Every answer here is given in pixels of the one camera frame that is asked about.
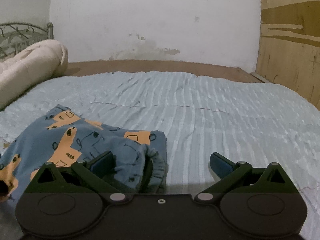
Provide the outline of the brown wooden bed frame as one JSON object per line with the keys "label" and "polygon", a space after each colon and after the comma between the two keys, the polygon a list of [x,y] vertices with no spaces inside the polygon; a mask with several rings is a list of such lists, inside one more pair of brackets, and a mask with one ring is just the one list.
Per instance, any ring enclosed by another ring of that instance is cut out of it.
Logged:
{"label": "brown wooden bed frame", "polygon": [[186,72],[196,76],[222,78],[235,82],[261,83],[261,80],[241,68],[183,61],[159,60],[99,60],[69,63],[65,76],[86,76],[112,72]]}

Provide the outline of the blue pants with orange cars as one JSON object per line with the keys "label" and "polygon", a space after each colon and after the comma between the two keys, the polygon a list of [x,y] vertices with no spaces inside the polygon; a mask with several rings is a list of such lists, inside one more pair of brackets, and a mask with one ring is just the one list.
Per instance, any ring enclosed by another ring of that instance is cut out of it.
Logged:
{"label": "blue pants with orange cars", "polygon": [[55,106],[31,123],[1,154],[1,180],[15,201],[47,161],[69,167],[110,151],[116,158],[114,179],[129,190],[154,193],[165,184],[167,139],[161,131],[126,130],[82,118]]}

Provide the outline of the metal ornate headboard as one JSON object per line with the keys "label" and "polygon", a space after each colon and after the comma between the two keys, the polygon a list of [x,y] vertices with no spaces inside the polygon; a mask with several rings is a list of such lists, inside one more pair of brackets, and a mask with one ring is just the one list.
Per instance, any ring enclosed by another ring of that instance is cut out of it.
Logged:
{"label": "metal ornate headboard", "polygon": [[43,40],[54,38],[52,22],[46,27],[23,23],[1,23],[1,61],[14,57],[28,46]]}

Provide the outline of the brown plywood wardrobe panel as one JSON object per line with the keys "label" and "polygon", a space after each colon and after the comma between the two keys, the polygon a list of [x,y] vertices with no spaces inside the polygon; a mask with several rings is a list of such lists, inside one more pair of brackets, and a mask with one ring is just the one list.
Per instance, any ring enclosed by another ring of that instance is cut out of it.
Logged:
{"label": "brown plywood wardrobe panel", "polygon": [[256,72],[319,107],[319,0],[261,0]]}

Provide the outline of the light blue textured bedspread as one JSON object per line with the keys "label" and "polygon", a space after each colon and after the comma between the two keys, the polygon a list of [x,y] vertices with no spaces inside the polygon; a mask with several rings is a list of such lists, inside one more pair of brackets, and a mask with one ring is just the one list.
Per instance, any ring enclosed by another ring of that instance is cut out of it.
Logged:
{"label": "light blue textured bedspread", "polygon": [[302,236],[319,239],[319,111],[296,92],[189,73],[60,77],[1,111],[1,155],[55,106],[117,128],[162,131],[168,193],[198,193],[216,182],[213,152],[256,167],[280,163],[308,207]]}

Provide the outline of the rolled beige blanket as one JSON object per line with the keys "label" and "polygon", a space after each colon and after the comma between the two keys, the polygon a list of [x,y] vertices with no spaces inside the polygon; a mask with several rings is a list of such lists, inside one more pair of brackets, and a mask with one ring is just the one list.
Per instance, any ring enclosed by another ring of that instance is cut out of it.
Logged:
{"label": "rolled beige blanket", "polygon": [[57,40],[37,42],[1,62],[1,109],[34,85],[62,76],[67,67],[68,50]]}

